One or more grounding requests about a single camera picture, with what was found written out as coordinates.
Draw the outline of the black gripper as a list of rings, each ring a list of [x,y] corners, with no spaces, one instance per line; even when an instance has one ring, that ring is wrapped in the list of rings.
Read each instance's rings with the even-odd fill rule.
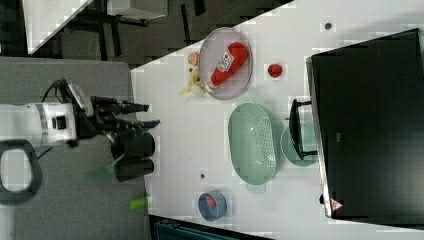
[[[104,96],[86,96],[75,84],[68,85],[68,102],[72,105],[75,121],[75,138],[69,144],[78,144],[81,140],[91,139],[97,135],[109,135],[115,129],[147,131],[160,124],[159,120],[129,121],[119,120],[119,113],[129,114],[147,112],[148,105],[119,102],[116,98]]]

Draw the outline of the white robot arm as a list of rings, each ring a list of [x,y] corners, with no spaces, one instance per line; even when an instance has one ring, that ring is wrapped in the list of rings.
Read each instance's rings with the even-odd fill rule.
[[[21,189],[12,190],[14,175],[1,171],[1,203],[18,205],[31,199],[42,183],[40,148],[50,150],[66,144],[76,147],[81,140],[106,136],[115,144],[143,135],[160,124],[158,120],[129,121],[120,114],[146,112],[143,104],[115,98],[86,97],[77,85],[59,79],[49,87],[55,91],[55,102],[42,100],[24,105],[1,106],[1,159],[12,162],[27,160],[31,171],[28,181],[21,180]]]

